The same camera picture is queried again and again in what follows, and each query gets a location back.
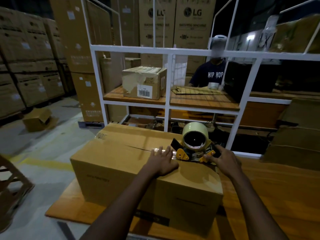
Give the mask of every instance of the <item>concrete floor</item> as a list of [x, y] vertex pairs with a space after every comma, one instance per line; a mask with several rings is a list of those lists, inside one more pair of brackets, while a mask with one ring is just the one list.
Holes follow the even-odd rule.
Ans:
[[[0, 128], [1, 155], [10, 158], [35, 184], [11, 226], [0, 234], [0, 240], [62, 239], [57, 234], [55, 222], [45, 217], [45, 212], [75, 177], [70, 156], [92, 140], [99, 129], [78, 127], [82, 113], [76, 97], [64, 98], [48, 108], [59, 118], [53, 130], [29, 133], [21, 120]], [[78, 223], [69, 226], [76, 239], [88, 227]]]

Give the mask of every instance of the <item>blue pallet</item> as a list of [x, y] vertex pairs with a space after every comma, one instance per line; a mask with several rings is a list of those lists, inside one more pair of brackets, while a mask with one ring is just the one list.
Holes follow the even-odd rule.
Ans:
[[103, 122], [85, 122], [85, 121], [78, 121], [79, 128], [94, 128], [94, 129], [103, 129], [104, 123]]

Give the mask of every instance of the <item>small cardboard box with barcode label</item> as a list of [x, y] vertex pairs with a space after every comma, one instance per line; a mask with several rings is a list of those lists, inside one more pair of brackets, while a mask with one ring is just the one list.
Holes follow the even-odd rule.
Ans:
[[166, 80], [166, 68], [139, 66], [123, 70], [123, 96], [158, 100], [166, 93]]

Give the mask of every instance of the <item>barcode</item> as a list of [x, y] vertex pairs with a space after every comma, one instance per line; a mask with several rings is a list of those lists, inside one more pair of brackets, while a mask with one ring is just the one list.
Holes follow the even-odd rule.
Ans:
[[150, 97], [150, 92], [146, 90], [139, 90], [139, 95], [144, 97]]

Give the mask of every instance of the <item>navy blue t-shirt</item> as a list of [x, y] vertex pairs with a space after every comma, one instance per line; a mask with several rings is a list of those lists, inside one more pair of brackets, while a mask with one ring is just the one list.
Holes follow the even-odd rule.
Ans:
[[200, 88], [206, 87], [209, 83], [221, 84], [226, 63], [226, 60], [223, 60], [219, 65], [214, 65], [211, 61], [202, 64], [195, 71], [190, 83]]

